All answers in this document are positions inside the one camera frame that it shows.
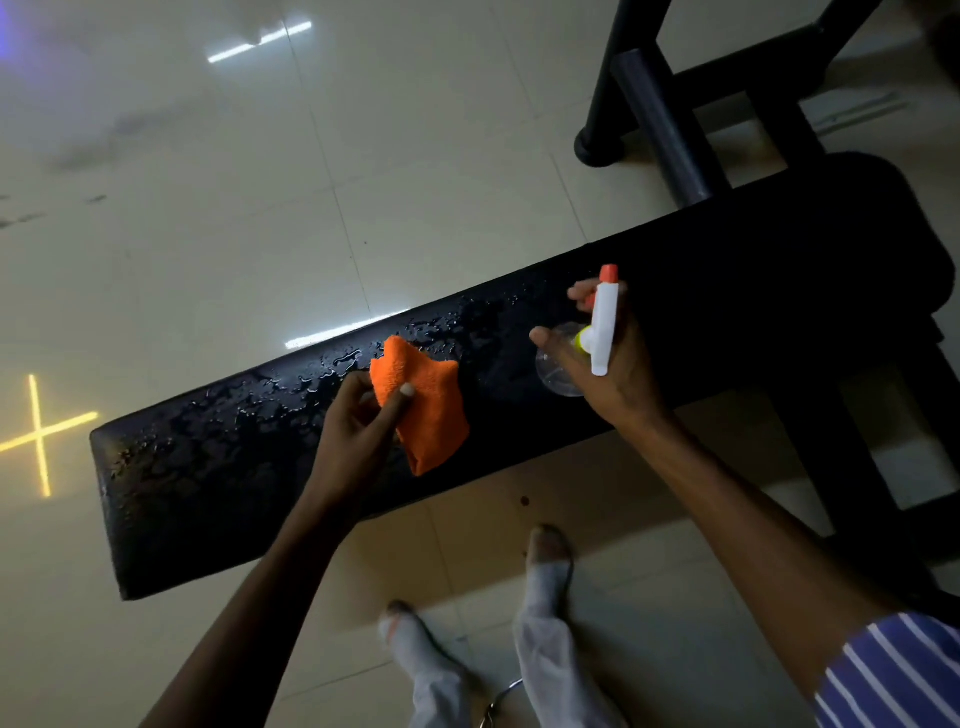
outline forearm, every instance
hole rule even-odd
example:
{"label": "forearm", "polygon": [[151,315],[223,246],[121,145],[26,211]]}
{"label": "forearm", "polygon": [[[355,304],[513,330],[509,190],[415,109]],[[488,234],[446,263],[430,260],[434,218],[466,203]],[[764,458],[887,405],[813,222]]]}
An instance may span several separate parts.
{"label": "forearm", "polygon": [[853,634],[898,609],[676,419],[621,432],[686,507],[807,697]]}
{"label": "forearm", "polygon": [[350,522],[335,508],[295,508],[142,725],[263,725]]}

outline blue and white striped shirt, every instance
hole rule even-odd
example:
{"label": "blue and white striped shirt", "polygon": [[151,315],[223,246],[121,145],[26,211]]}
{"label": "blue and white striped shirt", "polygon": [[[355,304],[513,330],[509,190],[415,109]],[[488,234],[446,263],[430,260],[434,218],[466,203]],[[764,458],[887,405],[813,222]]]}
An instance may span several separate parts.
{"label": "blue and white striped shirt", "polygon": [[910,613],[844,647],[816,697],[821,728],[960,728],[960,632]]}

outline orange nozzle tip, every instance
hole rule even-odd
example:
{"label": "orange nozzle tip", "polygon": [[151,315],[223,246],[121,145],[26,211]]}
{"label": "orange nozzle tip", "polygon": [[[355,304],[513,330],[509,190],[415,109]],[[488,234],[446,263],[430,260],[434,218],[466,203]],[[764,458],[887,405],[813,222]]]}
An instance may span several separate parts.
{"label": "orange nozzle tip", "polygon": [[620,271],[616,267],[615,263],[610,263],[600,269],[600,282],[601,283],[619,283],[620,282]]}

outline tiled floor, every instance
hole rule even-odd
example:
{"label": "tiled floor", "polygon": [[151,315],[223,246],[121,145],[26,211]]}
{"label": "tiled floor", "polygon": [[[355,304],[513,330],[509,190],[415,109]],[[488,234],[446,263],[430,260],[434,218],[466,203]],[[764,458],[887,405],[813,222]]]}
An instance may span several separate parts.
{"label": "tiled floor", "polygon": [[[661,44],[680,70],[825,4],[675,0]],[[33,445],[0,453],[5,724],[135,724],[249,570],[121,602],[85,440],[95,423],[674,208],[642,144],[603,170],[573,156],[614,8],[3,3],[0,442],[33,428],[28,375],[45,424],[96,413],[46,440],[46,486]],[[284,23],[311,25],[207,60]],[[960,96],[898,0],[804,107],[831,150],[900,166],[960,253]],[[782,168],[753,121],[711,140],[734,183]],[[960,298],[938,322],[960,370]],[[844,394],[901,505],[956,490],[892,372]],[[760,393],[683,417],[829,533]],[[321,587],[272,724],[405,723],[410,686],[374,628],[393,597],[417,604],[489,687],[516,677],[509,623],[541,521],[581,554],[574,618],[637,725],[810,723],[695,527],[611,435],[361,525]],[[957,565],[938,575],[960,593]]]}

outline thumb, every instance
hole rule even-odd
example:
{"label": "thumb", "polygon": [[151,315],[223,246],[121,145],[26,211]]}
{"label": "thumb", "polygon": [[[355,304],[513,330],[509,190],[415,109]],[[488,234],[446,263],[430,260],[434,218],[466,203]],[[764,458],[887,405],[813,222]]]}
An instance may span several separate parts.
{"label": "thumb", "polygon": [[367,431],[379,442],[392,437],[396,426],[403,419],[403,413],[407,411],[414,400],[417,390],[410,382],[405,382],[394,390],[386,404],[380,408],[380,413],[373,422],[367,427]]}
{"label": "thumb", "polygon": [[560,364],[574,382],[579,383],[590,373],[588,359],[574,349],[565,336],[549,328],[536,327],[530,332],[530,340]]}

